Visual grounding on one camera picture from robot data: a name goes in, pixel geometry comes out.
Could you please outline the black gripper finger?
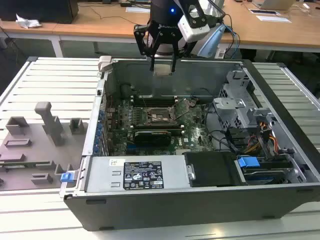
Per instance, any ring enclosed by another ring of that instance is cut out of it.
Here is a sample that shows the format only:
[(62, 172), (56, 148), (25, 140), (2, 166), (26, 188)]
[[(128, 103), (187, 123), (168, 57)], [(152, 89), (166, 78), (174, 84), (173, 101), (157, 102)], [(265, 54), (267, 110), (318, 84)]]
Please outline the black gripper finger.
[[(152, 36), (150, 46), (148, 46), (144, 41), (146, 33)], [(150, 57), (150, 71), (154, 71), (155, 55), (160, 44), (163, 43), (163, 32), (158, 29), (158, 24), (136, 24), (133, 28), (133, 34), (140, 54), (143, 56)]]
[(174, 39), (172, 42), (172, 63), (171, 63), (171, 72), (174, 73), (176, 70), (177, 60), (188, 57), (190, 53), (189, 44), (182, 37), (181, 39)]

